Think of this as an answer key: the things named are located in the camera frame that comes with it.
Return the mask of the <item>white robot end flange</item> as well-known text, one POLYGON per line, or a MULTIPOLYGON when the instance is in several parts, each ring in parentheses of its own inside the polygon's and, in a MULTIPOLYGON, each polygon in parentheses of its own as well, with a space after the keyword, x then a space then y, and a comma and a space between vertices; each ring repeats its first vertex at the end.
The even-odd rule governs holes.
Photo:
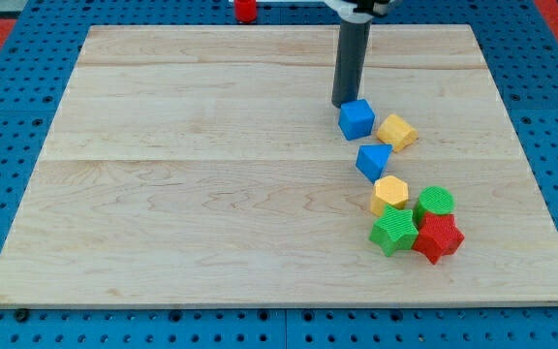
POLYGON ((323 0, 339 17, 350 23, 366 23, 384 17, 401 5, 401 0, 323 0))

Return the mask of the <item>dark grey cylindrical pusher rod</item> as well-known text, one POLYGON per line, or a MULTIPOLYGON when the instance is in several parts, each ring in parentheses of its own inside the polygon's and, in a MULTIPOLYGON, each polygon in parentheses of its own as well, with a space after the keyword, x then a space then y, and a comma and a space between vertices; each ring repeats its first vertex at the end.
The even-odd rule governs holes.
POLYGON ((340 109, 357 99, 371 22, 340 22, 331 103, 340 109))

